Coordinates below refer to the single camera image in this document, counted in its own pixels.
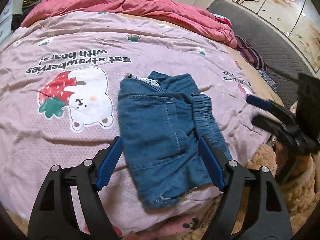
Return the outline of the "right hand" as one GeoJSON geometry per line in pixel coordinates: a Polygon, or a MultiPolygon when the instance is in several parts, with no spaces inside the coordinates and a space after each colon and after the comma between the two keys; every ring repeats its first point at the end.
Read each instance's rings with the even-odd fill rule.
{"type": "MultiPolygon", "coordinates": [[[[283,170],[285,164],[289,161],[289,150],[278,140],[276,140],[273,149],[276,154],[276,175],[278,175],[283,170]]],[[[311,163],[312,158],[310,155],[298,156],[293,168],[291,168],[288,173],[288,180],[292,180],[307,171],[311,163]]]]}

